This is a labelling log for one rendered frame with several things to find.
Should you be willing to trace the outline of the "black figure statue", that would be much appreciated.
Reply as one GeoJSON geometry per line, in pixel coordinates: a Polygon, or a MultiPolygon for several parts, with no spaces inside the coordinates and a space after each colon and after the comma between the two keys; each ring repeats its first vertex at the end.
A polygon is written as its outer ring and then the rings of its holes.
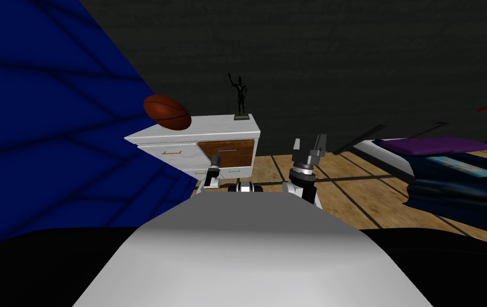
{"type": "Polygon", "coordinates": [[[234,115],[234,120],[249,120],[250,116],[246,113],[245,110],[245,97],[248,91],[247,86],[242,82],[241,76],[238,77],[238,82],[235,83],[232,80],[231,74],[227,73],[227,75],[231,86],[233,86],[237,90],[238,113],[234,115]]]}

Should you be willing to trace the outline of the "white dresser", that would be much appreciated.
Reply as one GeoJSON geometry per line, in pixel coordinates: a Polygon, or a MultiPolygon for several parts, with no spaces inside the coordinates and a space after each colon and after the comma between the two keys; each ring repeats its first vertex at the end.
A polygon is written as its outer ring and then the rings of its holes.
{"type": "Polygon", "coordinates": [[[169,130],[154,125],[125,137],[125,140],[138,149],[170,164],[180,171],[204,180],[211,164],[211,159],[203,153],[197,143],[201,141],[224,141],[254,139],[255,146],[251,166],[220,168],[219,179],[231,180],[249,178],[261,131],[253,118],[235,121],[234,115],[193,116],[191,126],[182,131],[169,130]],[[163,151],[179,151],[177,156],[162,156],[163,151]],[[229,173],[230,169],[240,169],[240,173],[229,173]]]}

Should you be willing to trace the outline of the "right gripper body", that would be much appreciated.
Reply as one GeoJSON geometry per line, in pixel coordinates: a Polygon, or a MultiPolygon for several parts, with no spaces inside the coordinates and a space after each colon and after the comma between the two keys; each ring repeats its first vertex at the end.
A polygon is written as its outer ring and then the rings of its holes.
{"type": "Polygon", "coordinates": [[[326,147],[311,150],[293,148],[293,170],[312,171],[315,166],[319,165],[320,158],[324,157],[326,153],[326,147]]]}

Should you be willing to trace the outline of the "dark blue bed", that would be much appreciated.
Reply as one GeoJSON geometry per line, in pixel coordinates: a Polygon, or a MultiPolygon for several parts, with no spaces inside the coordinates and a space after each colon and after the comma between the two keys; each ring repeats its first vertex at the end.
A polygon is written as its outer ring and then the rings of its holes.
{"type": "Polygon", "coordinates": [[[487,231],[487,143],[455,138],[381,139],[377,125],[334,151],[351,152],[407,184],[406,205],[487,231]]]}

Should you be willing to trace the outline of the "brown basketball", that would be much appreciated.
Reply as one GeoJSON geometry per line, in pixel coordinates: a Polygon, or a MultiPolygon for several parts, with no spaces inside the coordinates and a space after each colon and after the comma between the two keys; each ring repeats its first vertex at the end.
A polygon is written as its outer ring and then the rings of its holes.
{"type": "Polygon", "coordinates": [[[143,107],[147,116],[163,128],[182,131],[191,126],[189,111],[171,97],[159,94],[148,96],[143,107]]]}

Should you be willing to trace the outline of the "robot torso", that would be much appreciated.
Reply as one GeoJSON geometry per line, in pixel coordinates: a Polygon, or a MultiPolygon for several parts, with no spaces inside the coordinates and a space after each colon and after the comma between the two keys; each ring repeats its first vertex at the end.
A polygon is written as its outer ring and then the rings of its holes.
{"type": "Polygon", "coordinates": [[[200,192],[138,227],[74,307],[432,307],[370,238],[291,193],[200,192]]]}

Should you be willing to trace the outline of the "brown wooden drawer front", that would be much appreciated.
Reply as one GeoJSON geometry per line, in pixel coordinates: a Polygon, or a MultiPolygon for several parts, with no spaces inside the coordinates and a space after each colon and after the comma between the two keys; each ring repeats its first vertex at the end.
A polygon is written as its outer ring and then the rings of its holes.
{"type": "Polygon", "coordinates": [[[254,139],[224,140],[224,141],[201,141],[197,143],[203,153],[211,159],[213,154],[218,153],[221,158],[220,168],[248,167],[252,164],[255,146],[254,139]],[[217,152],[221,149],[237,148],[237,152],[217,152]]]}

